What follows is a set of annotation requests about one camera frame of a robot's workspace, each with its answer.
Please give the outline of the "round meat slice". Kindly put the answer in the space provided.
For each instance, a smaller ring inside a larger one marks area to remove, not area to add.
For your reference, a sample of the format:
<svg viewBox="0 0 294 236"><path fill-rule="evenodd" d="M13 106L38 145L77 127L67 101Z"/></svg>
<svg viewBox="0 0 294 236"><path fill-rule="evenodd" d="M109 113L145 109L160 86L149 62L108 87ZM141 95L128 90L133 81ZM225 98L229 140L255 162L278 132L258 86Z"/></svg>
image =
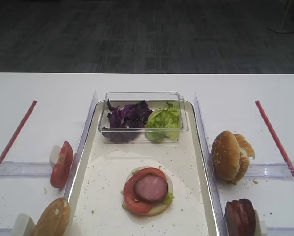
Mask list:
<svg viewBox="0 0 294 236"><path fill-rule="evenodd" d="M168 183L162 177L147 175L135 183L134 192L144 202L158 203L166 198Z"/></svg>

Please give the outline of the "green lettuce in container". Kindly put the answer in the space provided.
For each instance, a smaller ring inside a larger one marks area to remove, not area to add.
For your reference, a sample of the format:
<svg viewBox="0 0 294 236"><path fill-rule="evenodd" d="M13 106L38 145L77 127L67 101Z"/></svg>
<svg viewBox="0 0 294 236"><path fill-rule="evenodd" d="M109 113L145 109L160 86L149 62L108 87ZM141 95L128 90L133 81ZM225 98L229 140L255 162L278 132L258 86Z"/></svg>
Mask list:
<svg viewBox="0 0 294 236"><path fill-rule="evenodd" d="M146 132L146 138L160 143L165 137L176 142L180 135L180 112L173 103L167 102L165 107L154 110L148 117L146 129L165 129L165 131Z"/></svg>

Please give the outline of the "white block behind tomato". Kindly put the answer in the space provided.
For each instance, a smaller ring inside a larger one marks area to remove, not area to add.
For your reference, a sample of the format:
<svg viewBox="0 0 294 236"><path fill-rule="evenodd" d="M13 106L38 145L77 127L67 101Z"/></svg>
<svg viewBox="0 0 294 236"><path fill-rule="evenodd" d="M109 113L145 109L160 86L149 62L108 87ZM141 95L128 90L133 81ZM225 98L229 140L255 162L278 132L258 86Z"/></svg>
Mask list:
<svg viewBox="0 0 294 236"><path fill-rule="evenodd" d="M58 145L54 145L51 152L50 152L49 162L50 162L52 169L55 167L55 165L58 161L60 151L61 151L61 147Z"/></svg>

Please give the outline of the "upright tomato slices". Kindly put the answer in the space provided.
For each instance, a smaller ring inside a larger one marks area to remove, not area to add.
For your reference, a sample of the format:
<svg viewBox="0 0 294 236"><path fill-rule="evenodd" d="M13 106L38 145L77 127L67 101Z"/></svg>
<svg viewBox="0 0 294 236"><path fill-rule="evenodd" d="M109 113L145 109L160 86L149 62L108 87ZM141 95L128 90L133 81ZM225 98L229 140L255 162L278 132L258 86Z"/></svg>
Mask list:
<svg viewBox="0 0 294 236"><path fill-rule="evenodd" d="M52 187L63 188L66 185L73 159L72 147L68 141L64 141L57 163L51 173L50 184Z"/></svg>

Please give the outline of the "stack of meat slices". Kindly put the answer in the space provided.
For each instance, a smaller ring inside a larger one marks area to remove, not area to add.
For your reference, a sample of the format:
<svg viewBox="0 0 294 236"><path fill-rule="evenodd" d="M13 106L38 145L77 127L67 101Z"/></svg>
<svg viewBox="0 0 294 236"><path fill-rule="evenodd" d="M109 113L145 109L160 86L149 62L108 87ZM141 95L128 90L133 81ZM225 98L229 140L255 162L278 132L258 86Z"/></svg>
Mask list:
<svg viewBox="0 0 294 236"><path fill-rule="evenodd" d="M256 217L249 199L243 198L226 202L224 218L229 236L253 236Z"/></svg>

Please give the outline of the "white block behind meat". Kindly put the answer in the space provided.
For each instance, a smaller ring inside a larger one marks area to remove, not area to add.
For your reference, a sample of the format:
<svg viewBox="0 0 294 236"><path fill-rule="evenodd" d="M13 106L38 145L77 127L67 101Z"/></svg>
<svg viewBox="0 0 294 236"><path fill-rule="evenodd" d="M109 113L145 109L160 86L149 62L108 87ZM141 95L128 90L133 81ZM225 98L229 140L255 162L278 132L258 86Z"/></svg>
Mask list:
<svg viewBox="0 0 294 236"><path fill-rule="evenodd" d="M256 227L254 236L268 236L267 226L264 221L261 221L258 215L258 212L254 210L255 219L256 219Z"/></svg>

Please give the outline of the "clear plastic container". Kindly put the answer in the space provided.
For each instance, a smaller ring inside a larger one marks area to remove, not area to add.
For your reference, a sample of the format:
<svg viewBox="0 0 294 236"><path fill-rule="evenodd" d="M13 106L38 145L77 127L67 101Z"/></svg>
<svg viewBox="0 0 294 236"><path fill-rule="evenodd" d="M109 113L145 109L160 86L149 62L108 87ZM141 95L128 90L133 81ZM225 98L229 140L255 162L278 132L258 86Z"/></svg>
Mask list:
<svg viewBox="0 0 294 236"><path fill-rule="evenodd" d="M106 143L174 143L188 131L186 105L177 92L109 92L98 130Z"/></svg>

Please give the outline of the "purple cabbage leaves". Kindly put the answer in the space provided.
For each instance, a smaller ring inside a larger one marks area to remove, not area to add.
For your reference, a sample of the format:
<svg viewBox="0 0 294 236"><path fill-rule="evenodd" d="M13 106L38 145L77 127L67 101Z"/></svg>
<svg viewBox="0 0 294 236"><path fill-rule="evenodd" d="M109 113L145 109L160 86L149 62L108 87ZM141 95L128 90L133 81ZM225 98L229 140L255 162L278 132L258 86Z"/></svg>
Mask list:
<svg viewBox="0 0 294 236"><path fill-rule="evenodd" d="M127 104L122 109L120 106L113 107L110 100L107 100L110 113L107 118L110 121L110 129L135 129L144 128L152 110L149 109L145 101L134 104ZM112 143L128 143L138 136L138 132L103 132L104 137Z"/></svg>

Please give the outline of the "left long clear divider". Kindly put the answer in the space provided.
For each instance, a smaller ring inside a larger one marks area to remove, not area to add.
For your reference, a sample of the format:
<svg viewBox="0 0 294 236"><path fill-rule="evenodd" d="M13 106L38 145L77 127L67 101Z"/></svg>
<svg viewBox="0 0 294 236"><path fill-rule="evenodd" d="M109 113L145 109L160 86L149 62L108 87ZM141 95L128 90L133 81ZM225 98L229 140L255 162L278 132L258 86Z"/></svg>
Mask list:
<svg viewBox="0 0 294 236"><path fill-rule="evenodd" d="M91 100L91 103L89 106L89 111L88 111L88 115L86 118L86 122L85 122L85 125L83 128L83 132L82 132L82 135L80 138L77 152L75 154L75 157L74 157L74 160L73 160L70 172L69 172L67 184L65 187L64 195L63 195L63 197L66 198L68 202L71 202L71 199L72 199L72 189L73 189L75 182L76 182L77 172L78 172L78 169L80 166L82 153L83 153L86 139L87 139L89 129L91 126L93 113L94 113L96 104L97 104L97 94L96 94L96 91L94 91L94 94L93 94L93 97L92 97L92 100Z"/></svg>

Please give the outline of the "long clear divider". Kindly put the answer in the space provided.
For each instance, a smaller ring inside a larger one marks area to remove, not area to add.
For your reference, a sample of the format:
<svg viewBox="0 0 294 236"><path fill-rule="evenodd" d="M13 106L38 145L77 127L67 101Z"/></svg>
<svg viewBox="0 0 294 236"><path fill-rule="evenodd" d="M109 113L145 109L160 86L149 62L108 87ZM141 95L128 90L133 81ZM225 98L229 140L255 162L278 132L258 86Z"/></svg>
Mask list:
<svg viewBox="0 0 294 236"><path fill-rule="evenodd" d="M80 166L82 153L83 153L86 139L87 139L89 129L91 126L93 113L94 113L96 104L97 104L97 94L96 94L96 91L94 91L94 94L93 94L93 97L92 97L92 100L91 100L91 103L89 106L89 111L88 111L88 115L86 118L86 122L85 122L85 125L83 128L83 132L82 132L82 135L80 138L77 152L75 154L75 157L74 157L74 160L73 160L70 172L69 172L67 184L65 187L64 195L63 195L63 197L66 198L68 202L71 202L71 199L72 199L72 189L73 189L75 182L76 182L77 172L78 172L78 169Z"/></svg>
<svg viewBox="0 0 294 236"><path fill-rule="evenodd" d="M228 230L224 220L222 205L218 192L218 185L216 178L214 177L213 164L210 155L209 145L206 138L206 130L204 125L203 116L201 114L200 102L197 97L197 93L194 95L194 109L196 116L196 123L198 129L198 135L201 145L201 152L203 156L203 165L205 169L205 177L208 186L208 194L210 199L210 205L212 209L214 229L217 236L227 236Z"/></svg>

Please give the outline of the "sesame bun stack right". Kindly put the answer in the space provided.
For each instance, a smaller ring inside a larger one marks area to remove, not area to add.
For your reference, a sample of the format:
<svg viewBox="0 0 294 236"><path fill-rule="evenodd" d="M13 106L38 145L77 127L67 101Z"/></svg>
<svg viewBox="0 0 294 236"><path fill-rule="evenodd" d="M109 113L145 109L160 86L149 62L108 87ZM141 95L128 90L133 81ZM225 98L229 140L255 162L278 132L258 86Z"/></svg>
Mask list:
<svg viewBox="0 0 294 236"><path fill-rule="evenodd" d="M215 138L211 158L216 177L237 184L247 173L255 153L243 135L226 130Z"/></svg>

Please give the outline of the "metal baking tray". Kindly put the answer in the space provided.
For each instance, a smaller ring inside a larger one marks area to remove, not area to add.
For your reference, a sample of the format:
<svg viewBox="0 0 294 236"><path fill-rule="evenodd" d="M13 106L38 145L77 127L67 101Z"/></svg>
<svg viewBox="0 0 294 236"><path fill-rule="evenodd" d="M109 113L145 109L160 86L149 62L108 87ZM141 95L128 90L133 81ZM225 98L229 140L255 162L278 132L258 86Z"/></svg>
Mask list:
<svg viewBox="0 0 294 236"><path fill-rule="evenodd" d="M216 236L194 109L184 103L188 130L176 143L105 143L94 109L76 186L71 193L71 236ZM137 216L123 209L122 190L138 167L155 167L172 180L174 199L163 213Z"/></svg>

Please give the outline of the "right red strip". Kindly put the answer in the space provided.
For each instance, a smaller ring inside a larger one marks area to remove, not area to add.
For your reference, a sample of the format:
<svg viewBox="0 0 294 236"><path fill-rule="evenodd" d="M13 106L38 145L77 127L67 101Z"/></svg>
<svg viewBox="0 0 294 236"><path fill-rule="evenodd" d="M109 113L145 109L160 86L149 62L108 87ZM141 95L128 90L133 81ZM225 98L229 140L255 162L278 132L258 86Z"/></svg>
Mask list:
<svg viewBox="0 0 294 236"><path fill-rule="evenodd" d="M277 136L277 134L276 134L276 132L275 132L275 130L274 130L274 128L273 128L273 126L272 126L272 124L271 124L271 122L270 122L270 120L269 120L269 118L268 118L268 116L267 116L267 114L265 112L265 110L263 109L260 101L259 100L255 101L255 104L256 104L256 106L257 106L257 108L258 108L258 110L259 110L259 112L260 112L260 114L261 114L261 116L262 116L262 118L263 118L263 120L264 120L264 122L265 122L265 124L266 124L266 126L267 126L267 128L268 128L274 142L275 142L275 144L276 144L276 146L278 147L278 150L280 151L280 154L282 155L284 161L286 162L287 166L289 167L289 170L290 170L290 172L291 172L291 174L293 176L293 179L294 179L294 167L292 165L291 160L289 159L283 145L281 144L281 142L280 142L280 140L279 140L279 138L278 138L278 136Z"/></svg>

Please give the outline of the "red strip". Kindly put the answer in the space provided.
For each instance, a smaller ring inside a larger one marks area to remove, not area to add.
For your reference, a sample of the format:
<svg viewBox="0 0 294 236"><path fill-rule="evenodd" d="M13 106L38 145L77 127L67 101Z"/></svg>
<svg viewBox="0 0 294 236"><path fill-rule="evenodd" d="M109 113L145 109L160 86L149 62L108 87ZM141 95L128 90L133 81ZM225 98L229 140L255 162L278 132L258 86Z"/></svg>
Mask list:
<svg viewBox="0 0 294 236"><path fill-rule="evenodd" d="M2 154L0 155L0 166L3 163L5 157L7 156L8 152L10 151L13 143L15 142L16 138L18 137L19 133L21 132L23 126L25 125L26 121L30 117L32 111L34 110L35 106L37 104L37 101L34 100L28 110L26 111L24 117L22 118L21 122L17 126L16 130L14 131L13 135L11 136L9 142L7 143L6 147L4 148Z"/></svg>
<svg viewBox="0 0 294 236"><path fill-rule="evenodd" d="M255 104L256 104L256 106L257 106L257 108L258 108L258 110L259 110L259 112L260 112L260 114L261 114L261 116L262 116L262 118L263 118L263 120L264 120L264 122L265 122L265 124L266 124L266 126L267 126L267 128L268 128L274 142L275 142L275 144L276 144L276 146L278 147L278 150L280 151L280 154L282 155L284 161L286 162L287 166L289 167L289 170L290 170L290 172L291 172L291 174L293 176L293 179L294 179L294 167L292 165L291 160L289 159L283 145L281 144L281 142L280 142L280 140L279 140L279 138L278 138L278 136L277 136L277 134L276 134L276 132L275 132L275 130L274 130L274 128L273 128L273 126L272 126L272 124L271 124L271 122L270 122L270 120L269 120L269 118L268 118L268 116L267 116L267 114L265 112L265 110L263 109L260 101L259 100L255 101Z"/></svg>

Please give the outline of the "right long clear divider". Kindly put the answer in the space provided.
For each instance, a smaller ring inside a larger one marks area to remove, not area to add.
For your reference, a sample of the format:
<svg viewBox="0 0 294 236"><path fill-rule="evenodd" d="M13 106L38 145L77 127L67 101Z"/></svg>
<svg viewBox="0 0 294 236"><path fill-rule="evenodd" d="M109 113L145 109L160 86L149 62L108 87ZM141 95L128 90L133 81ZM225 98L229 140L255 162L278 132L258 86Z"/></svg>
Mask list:
<svg viewBox="0 0 294 236"><path fill-rule="evenodd" d="M204 125L203 116L201 114L200 102L197 97L197 93L194 95L194 109L196 116L196 123L198 129L198 135L201 145L201 152L203 156L203 165L205 169L205 177L208 186L208 194L210 199L210 205L212 209L214 229L217 236L227 236L228 230L224 220L222 205L218 192L218 185L216 178L214 177L213 164L210 155L209 145L206 138L206 130Z"/></svg>

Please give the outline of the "left red strip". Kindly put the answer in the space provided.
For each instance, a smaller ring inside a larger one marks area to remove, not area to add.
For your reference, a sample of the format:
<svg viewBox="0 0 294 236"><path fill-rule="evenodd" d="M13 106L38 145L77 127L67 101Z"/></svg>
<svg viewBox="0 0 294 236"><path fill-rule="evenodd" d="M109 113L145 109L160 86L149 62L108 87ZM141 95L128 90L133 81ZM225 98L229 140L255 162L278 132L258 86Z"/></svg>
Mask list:
<svg viewBox="0 0 294 236"><path fill-rule="evenodd" d="M24 117L22 118L21 122L17 126L16 130L14 131L13 135L11 136L9 142L7 143L6 147L4 148L2 154L0 155L0 166L3 163L5 157L7 156L8 152L10 151L13 143L15 142L16 138L18 137L19 133L21 132L23 126L25 125L26 121L30 117L32 111L34 110L35 106L37 104L37 101L34 100L28 110L26 111Z"/></svg>

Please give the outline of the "upright bun half left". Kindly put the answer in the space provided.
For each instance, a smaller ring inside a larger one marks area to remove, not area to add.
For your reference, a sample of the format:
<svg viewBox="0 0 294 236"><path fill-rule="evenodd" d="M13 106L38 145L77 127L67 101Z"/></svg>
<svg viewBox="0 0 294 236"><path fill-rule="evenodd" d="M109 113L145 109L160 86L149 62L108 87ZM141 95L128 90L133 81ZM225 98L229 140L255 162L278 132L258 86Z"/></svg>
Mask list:
<svg viewBox="0 0 294 236"><path fill-rule="evenodd" d="M70 220L71 208L66 198L52 201L42 213L33 236L63 236Z"/></svg>

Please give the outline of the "white block behind bun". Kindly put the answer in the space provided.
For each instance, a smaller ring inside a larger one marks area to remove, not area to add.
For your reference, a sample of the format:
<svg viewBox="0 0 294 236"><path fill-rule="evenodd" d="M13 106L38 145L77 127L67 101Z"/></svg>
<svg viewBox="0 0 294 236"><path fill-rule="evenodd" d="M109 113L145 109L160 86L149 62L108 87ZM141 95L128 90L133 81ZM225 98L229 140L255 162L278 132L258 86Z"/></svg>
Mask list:
<svg viewBox="0 0 294 236"><path fill-rule="evenodd" d="M35 227L36 224L28 215L20 213L15 220L11 236L32 236Z"/></svg>

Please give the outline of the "white floor stand base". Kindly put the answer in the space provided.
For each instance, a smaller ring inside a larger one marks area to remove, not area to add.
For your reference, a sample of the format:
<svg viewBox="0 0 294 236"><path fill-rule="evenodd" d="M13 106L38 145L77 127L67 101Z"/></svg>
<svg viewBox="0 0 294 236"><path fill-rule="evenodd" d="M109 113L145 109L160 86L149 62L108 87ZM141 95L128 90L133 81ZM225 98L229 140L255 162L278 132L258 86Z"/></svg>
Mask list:
<svg viewBox="0 0 294 236"><path fill-rule="evenodd" d="M289 9L292 2L293 0L287 1L287 6L285 7L282 21L280 23L272 23L271 25L267 27L271 32L277 33L277 34L292 34L294 32L292 25L287 20L287 16L289 14Z"/></svg>

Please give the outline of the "right upper clear rail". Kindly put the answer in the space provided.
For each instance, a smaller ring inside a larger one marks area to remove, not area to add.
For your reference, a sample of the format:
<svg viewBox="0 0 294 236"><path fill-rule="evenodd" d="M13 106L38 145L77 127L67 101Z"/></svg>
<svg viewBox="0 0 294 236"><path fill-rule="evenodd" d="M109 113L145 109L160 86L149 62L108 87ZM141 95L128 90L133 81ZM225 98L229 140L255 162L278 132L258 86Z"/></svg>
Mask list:
<svg viewBox="0 0 294 236"><path fill-rule="evenodd" d="M294 162L252 163L244 178L291 180L294 179Z"/></svg>

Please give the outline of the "clear rail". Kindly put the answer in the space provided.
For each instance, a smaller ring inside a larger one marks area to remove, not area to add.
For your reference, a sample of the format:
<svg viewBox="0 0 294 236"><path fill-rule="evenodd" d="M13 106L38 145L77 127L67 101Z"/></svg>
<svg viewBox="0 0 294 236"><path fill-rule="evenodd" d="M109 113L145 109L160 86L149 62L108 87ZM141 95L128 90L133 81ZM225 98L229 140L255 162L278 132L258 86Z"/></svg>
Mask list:
<svg viewBox="0 0 294 236"><path fill-rule="evenodd" d="M244 178L291 180L294 179L294 162L252 163Z"/></svg>
<svg viewBox="0 0 294 236"><path fill-rule="evenodd" d="M0 163L0 177L50 177L52 166L47 162L13 162Z"/></svg>

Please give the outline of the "left upper clear rail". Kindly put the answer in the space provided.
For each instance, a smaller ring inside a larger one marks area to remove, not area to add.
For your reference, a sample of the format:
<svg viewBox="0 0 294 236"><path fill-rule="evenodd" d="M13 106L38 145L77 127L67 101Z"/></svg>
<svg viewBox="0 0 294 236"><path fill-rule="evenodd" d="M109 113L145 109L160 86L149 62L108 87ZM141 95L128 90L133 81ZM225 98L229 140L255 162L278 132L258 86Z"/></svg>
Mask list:
<svg viewBox="0 0 294 236"><path fill-rule="evenodd" d="M0 163L0 177L50 177L52 166L47 162L13 162Z"/></svg>

